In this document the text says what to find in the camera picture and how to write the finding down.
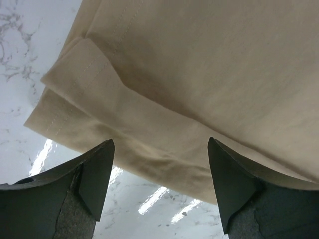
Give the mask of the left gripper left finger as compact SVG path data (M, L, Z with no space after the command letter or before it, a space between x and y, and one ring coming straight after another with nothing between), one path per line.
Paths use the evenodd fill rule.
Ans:
M106 140L50 170L0 187L3 239L90 239L101 219L115 146Z

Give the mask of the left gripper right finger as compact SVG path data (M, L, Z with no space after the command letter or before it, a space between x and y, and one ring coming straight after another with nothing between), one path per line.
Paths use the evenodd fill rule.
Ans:
M214 138L211 175L223 231L231 239L317 239L319 185L267 168Z

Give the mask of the beige t shirt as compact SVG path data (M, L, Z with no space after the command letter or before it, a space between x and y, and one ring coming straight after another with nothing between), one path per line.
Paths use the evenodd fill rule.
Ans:
M216 204L215 138L296 189L319 187L316 0L84 0L25 122Z

